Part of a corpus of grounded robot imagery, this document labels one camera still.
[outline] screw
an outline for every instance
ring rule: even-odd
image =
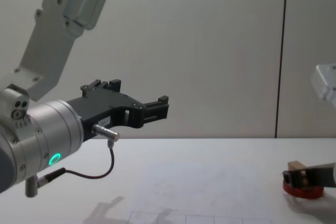
[[[37,134],[41,134],[41,133],[42,133],[42,129],[41,129],[41,128],[37,128],[37,129],[35,130],[35,132],[36,132]]]
[[[56,0],[56,4],[57,4],[57,5],[61,5],[62,2],[63,2],[63,0]]]
[[[35,13],[35,16],[36,16],[36,17],[40,17],[40,16],[42,16],[42,10],[37,9],[37,10],[36,10],[36,13]]]
[[[14,110],[14,111],[12,112],[12,118],[15,119],[15,120],[20,119],[21,115],[22,115],[21,112],[18,111],[18,110]]]

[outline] black object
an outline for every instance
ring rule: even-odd
[[[110,149],[110,154],[111,154],[111,166],[110,166],[109,170],[106,173],[104,173],[103,175],[100,175],[100,176],[88,176],[88,175],[84,175],[82,173],[74,172],[72,170],[66,170],[65,172],[66,173],[70,173],[70,174],[74,174],[74,175],[82,177],[82,178],[88,178],[88,179],[101,179],[101,178],[105,178],[106,176],[108,176],[111,173],[111,171],[113,170],[113,167],[114,167],[114,153],[113,153],[112,149]]]
[[[310,186],[336,187],[333,164],[311,166],[300,170],[287,170],[282,174],[284,182],[292,188],[304,189]]]
[[[51,182],[54,179],[58,178],[59,176],[63,175],[65,172],[66,172],[65,168],[61,168],[52,173],[47,174],[45,178],[48,182]]]
[[[82,173],[74,172],[72,170],[66,170],[65,168],[61,168],[61,169],[58,169],[58,170],[56,170],[52,173],[49,173],[49,174],[45,175],[45,178],[47,179],[48,182],[51,182],[54,179],[60,177],[61,175],[65,174],[65,173],[70,173],[70,174],[73,174],[73,175],[76,175],[76,176],[79,176],[79,177],[82,177],[82,178],[88,178],[88,179],[105,178],[106,176],[108,176],[112,172],[112,170],[114,168],[114,153],[113,153],[112,149],[110,149],[110,154],[111,154],[111,166],[110,166],[109,170],[106,173],[104,173],[103,175],[88,176],[88,175],[84,175]]]
[[[128,126],[141,128],[145,123],[167,118],[168,97],[163,96],[156,102],[141,103],[128,95],[120,93],[121,80],[109,82],[96,80],[82,86],[82,97],[68,103],[81,117],[84,129],[84,141],[96,135],[92,127],[108,119],[106,128]]]
[[[5,139],[0,140],[0,193],[9,189],[16,179],[15,157]]]

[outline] white robot part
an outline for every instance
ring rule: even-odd
[[[311,82],[318,97],[336,107],[336,64],[316,66]]]
[[[54,88],[75,40],[96,26],[105,1],[43,0],[21,63],[0,80],[0,92],[10,87],[38,101]]]
[[[80,117],[64,101],[39,104],[23,120],[0,124],[0,159],[12,169],[0,180],[0,193],[75,153],[82,143]]]

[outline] white table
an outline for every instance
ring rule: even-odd
[[[110,164],[106,146],[106,140],[90,140],[46,172],[65,167],[102,174]],[[305,165],[335,162],[333,139],[120,140],[114,151],[115,169],[105,179],[65,174],[40,189],[33,199],[25,197],[24,183],[2,193],[0,223],[127,224],[143,175],[160,162],[246,165],[262,181],[273,224],[336,223],[336,189],[326,189],[323,200],[295,203],[281,187],[281,172],[287,169],[288,161],[299,160]]]

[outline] green status light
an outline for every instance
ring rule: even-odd
[[[51,159],[49,160],[49,165],[54,165],[56,164],[59,160],[61,159],[61,154],[60,153],[56,153],[54,156],[51,157]]]

